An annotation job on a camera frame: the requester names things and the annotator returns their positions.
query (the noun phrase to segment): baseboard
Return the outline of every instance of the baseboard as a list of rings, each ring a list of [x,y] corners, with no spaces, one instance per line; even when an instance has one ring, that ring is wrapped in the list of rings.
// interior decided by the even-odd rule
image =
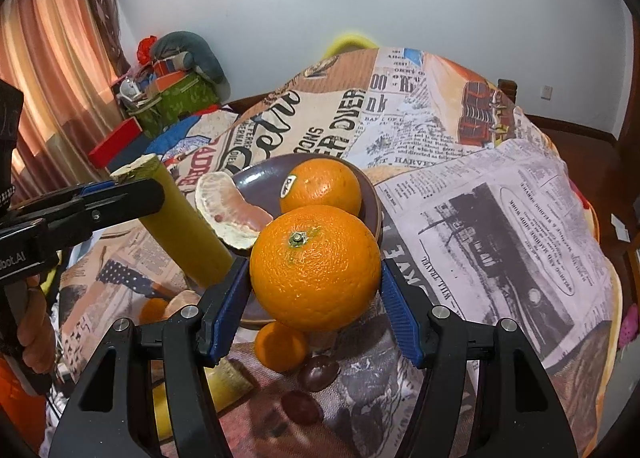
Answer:
[[[586,125],[580,125],[572,122],[565,122],[564,120],[557,120],[556,118],[537,117],[535,114],[528,114],[527,118],[532,121],[535,126],[540,129],[552,129],[553,131],[564,131],[565,133],[580,134],[582,136],[588,136],[597,140],[603,140],[610,143],[613,147],[616,146],[618,140],[611,133],[601,131],[600,129],[594,129],[593,127],[587,127]]]

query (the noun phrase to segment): power socket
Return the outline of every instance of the power socket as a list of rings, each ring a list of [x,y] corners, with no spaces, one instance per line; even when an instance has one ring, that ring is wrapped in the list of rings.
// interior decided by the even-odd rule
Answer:
[[[553,90],[554,88],[551,86],[542,86],[542,89],[540,90],[540,98],[543,100],[551,100],[551,93]]]

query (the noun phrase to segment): orange curtain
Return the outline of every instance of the orange curtain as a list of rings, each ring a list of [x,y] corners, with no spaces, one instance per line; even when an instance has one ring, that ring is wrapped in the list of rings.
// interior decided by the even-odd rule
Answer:
[[[12,157],[14,202],[106,176],[86,154],[122,115],[87,0],[5,0],[0,78],[24,93]]]

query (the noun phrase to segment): screw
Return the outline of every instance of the screw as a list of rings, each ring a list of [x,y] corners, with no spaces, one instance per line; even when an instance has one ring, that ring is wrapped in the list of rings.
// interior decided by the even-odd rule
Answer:
[[[124,317],[113,323],[113,329],[116,330],[116,332],[124,332],[127,328],[129,328],[129,319],[125,319]]]
[[[518,325],[516,323],[516,321],[514,321],[513,319],[502,319],[500,321],[500,326],[502,326],[503,330],[506,330],[508,332],[514,332],[515,330],[518,329]]]
[[[198,307],[190,304],[185,306],[182,310],[180,310],[180,315],[185,319],[191,319],[198,314]]]
[[[441,305],[434,306],[433,310],[431,310],[431,313],[433,314],[434,317],[437,317],[438,319],[446,319],[447,317],[449,317],[449,315],[451,315],[449,308]]]

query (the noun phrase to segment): dark purple plate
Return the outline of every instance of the dark purple plate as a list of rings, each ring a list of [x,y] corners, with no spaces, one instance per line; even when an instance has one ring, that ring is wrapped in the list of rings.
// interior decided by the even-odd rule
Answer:
[[[234,174],[233,180],[244,199],[252,205],[264,209],[271,216],[280,215],[280,190],[282,183],[293,167],[311,158],[334,158],[323,154],[292,153],[269,158]],[[347,165],[358,178],[362,193],[362,206],[358,217],[369,228],[374,237],[380,240],[380,222],[382,213],[380,202],[369,179],[358,169],[345,160],[337,159]],[[247,302],[242,322],[253,325],[263,325],[272,322],[271,316],[260,306],[254,294]]]

